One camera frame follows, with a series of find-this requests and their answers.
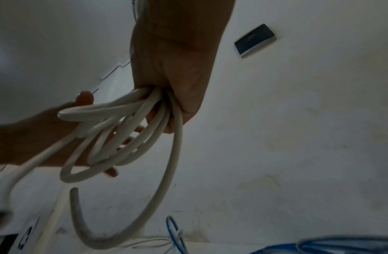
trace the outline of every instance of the black device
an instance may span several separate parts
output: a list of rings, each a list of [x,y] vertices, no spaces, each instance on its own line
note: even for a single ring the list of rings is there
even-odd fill
[[[263,47],[275,40],[275,34],[265,24],[262,24],[238,39],[235,42],[235,46],[240,56],[243,57],[251,51]]]

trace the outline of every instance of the thick white cord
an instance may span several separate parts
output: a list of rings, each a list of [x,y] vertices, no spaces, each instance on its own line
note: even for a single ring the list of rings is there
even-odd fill
[[[160,103],[160,107],[149,125],[125,147],[120,148],[120,145],[130,137],[130,134],[139,126],[157,103]],[[80,182],[104,172],[114,165],[129,164],[147,152],[163,133],[171,114],[168,108],[169,104],[173,111],[175,126],[173,146],[168,165],[154,196],[142,213],[127,228],[109,237],[96,236],[85,223],[79,203],[78,189],[73,188],[70,190],[73,225],[78,237],[88,247],[93,249],[109,249],[129,239],[145,225],[162,202],[173,179],[179,160],[183,134],[183,118],[179,104],[171,90],[142,88],[134,90],[110,103],[74,107],[60,111],[58,114],[60,119],[79,122],[80,124],[71,134],[21,165],[15,174],[0,179],[0,226],[5,225],[13,214],[9,200],[10,192],[17,182],[65,145],[75,138],[85,138],[62,167],[60,179],[63,182]],[[104,146],[106,138],[122,118],[124,120],[117,129],[115,136]],[[72,174],[71,170],[76,160],[98,134],[100,135],[88,156],[87,163],[91,167],[82,172]]]

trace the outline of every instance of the coiled cable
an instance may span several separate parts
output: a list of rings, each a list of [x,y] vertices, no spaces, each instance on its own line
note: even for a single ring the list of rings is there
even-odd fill
[[[127,139],[131,139],[130,134],[140,125],[141,121],[157,103],[160,104],[159,109],[148,126],[125,147],[120,147]],[[161,136],[171,116],[169,105],[172,108],[174,118],[174,138],[169,162],[155,194],[141,214],[129,226],[111,236],[95,235],[85,223],[79,203],[78,188],[70,190],[73,225],[78,237],[84,244],[93,249],[109,249],[125,242],[145,225],[162,202],[179,160],[183,135],[183,118],[180,106],[170,89],[141,88],[110,103],[80,106],[59,111],[58,117],[60,119],[79,122],[80,124],[72,133],[21,165],[16,173],[0,179],[0,226],[5,225],[13,214],[10,208],[10,192],[13,187],[32,169],[38,167],[65,145],[75,138],[84,139],[60,171],[60,179],[66,183],[84,181],[115,165],[127,165],[146,153]],[[116,134],[105,144],[108,135],[122,118],[124,119]],[[87,163],[91,167],[72,174],[71,171],[76,160],[97,136],[99,137],[87,159]]]

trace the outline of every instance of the person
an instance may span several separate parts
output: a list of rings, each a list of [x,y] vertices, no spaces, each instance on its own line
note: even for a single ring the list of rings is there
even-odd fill
[[[189,121],[199,110],[217,49],[235,0],[145,0],[130,43],[134,87],[171,87]],[[20,165],[68,135],[77,124],[57,118],[57,112],[90,105],[94,97],[81,92],[71,103],[48,109],[22,121],[0,126],[0,164]],[[156,110],[148,116],[151,121]],[[173,119],[165,129],[173,132]],[[62,166],[81,140],[74,140],[43,166]],[[76,162],[86,165],[88,147]],[[114,169],[105,172],[116,176]]]

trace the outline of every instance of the hand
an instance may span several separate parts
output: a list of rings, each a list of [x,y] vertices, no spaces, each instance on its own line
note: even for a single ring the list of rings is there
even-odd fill
[[[165,28],[163,25],[154,25],[154,23],[159,24],[159,20],[154,22],[152,17],[149,17],[150,13],[154,13],[153,11],[165,11],[167,12],[165,16],[171,18],[171,15],[180,15],[180,10],[171,10],[170,6],[166,8],[157,5],[153,6],[153,11],[148,11],[147,8],[150,7],[146,5],[142,7],[144,9],[140,11],[140,17],[131,37],[130,60],[134,87],[170,86],[182,109],[183,123],[186,123],[198,112],[204,99],[220,37],[231,10],[228,10],[226,17],[220,19],[222,20],[220,28],[217,32],[211,33],[213,38],[208,36],[200,40],[185,41],[187,37],[182,34],[187,33],[187,27],[172,22],[170,29]],[[179,28],[176,31],[176,27],[179,26],[186,31],[180,33]],[[206,46],[196,43],[202,40],[206,40],[204,44]],[[151,121],[155,114],[156,109],[147,116],[147,121]],[[174,121],[171,118],[165,132],[172,133],[173,128]]]
[[[9,145],[6,150],[7,154],[10,154],[8,163],[15,165],[23,164],[61,138],[70,134],[77,127],[78,123],[65,122],[60,120],[57,117],[57,113],[60,110],[76,106],[90,105],[93,102],[94,96],[92,93],[81,92],[76,100],[72,103],[67,103],[56,108],[48,109],[38,115],[34,115],[30,118],[10,125],[7,128],[6,134],[6,143]],[[112,137],[113,134],[109,135],[108,140],[110,140]],[[81,142],[82,139],[75,139],[46,162],[44,162],[42,166],[63,166],[72,152],[80,145]],[[87,157],[94,143],[95,140],[79,157],[76,162],[77,166],[87,165]],[[117,171],[113,168],[108,169],[105,171],[105,173],[111,177],[117,176]]]

